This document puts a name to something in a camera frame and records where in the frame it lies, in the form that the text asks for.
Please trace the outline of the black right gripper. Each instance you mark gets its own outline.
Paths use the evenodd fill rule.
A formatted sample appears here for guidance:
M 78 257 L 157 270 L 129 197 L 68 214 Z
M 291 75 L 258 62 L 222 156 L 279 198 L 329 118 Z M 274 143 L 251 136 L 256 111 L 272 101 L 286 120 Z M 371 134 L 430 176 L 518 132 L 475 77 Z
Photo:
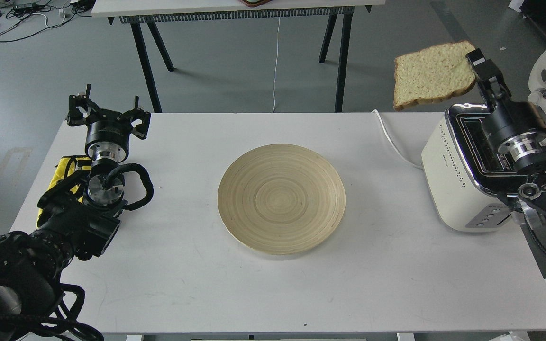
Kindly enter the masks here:
M 468 52 L 477 88 L 488 109 L 494 109 L 482 123 L 484 136 L 496 154 L 511 156 L 520 162 L 541 153 L 540 143 L 546 138 L 546 124 L 537 108 L 529 102 L 504 101 L 511 91 L 502 72 L 479 48 Z

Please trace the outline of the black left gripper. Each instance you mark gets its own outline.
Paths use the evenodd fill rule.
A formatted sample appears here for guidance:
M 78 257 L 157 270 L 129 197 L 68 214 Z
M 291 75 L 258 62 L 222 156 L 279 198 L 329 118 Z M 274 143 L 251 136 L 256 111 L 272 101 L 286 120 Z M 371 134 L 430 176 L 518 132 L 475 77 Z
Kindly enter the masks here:
M 91 84 L 78 95 L 69 95 L 66 122 L 69 126 L 88 126 L 85 153 L 93 161 L 108 158 L 123 162 L 129 153 L 130 133 L 145 140 L 149 133 L 152 113 L 139 105 L 139 96 L 134 96 L 134 108 L 121 113 L 120 122 L 101 121 L 104 111 L 90 99 Z

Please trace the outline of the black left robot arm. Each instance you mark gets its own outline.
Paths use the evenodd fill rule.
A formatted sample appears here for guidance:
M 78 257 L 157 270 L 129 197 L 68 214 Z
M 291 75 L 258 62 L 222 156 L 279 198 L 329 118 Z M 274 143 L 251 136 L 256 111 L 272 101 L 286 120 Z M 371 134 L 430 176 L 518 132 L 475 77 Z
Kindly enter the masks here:
M 149 173 L 126 163 L 130 136 L 144 140 L 151 114 L 134 108 L 100 108 L 90 95 L 70 95 L 69 126 L 86 126 L 84 155 L 61 160 L 62 178 L 37 203 L 40 214 L 31 233 L 0 236 L 0 341 L 27 334 L 63 341 L 101 341 L 101 332 L 78 321 L 85 291 L 61 281 L 73 259 L 104 254 L 124 211 L 147 205 L 154 196 Z

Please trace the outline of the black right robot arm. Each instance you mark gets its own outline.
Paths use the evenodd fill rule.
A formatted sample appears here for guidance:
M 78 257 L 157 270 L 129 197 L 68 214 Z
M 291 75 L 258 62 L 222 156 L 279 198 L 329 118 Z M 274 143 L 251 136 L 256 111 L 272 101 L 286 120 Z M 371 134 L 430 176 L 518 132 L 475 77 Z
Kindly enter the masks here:
M 534 104 L 513 101 L 502 72 L 480 49 L 466 54 L 480 95 L 489 110 L 482 131 L 491 153 L 509 159 L 512 170 L 524 176 L 516 189 L 498 198 L 521 213 L 533 243 L 546 256 L 535 230 L 546 225 L 546 123 Z

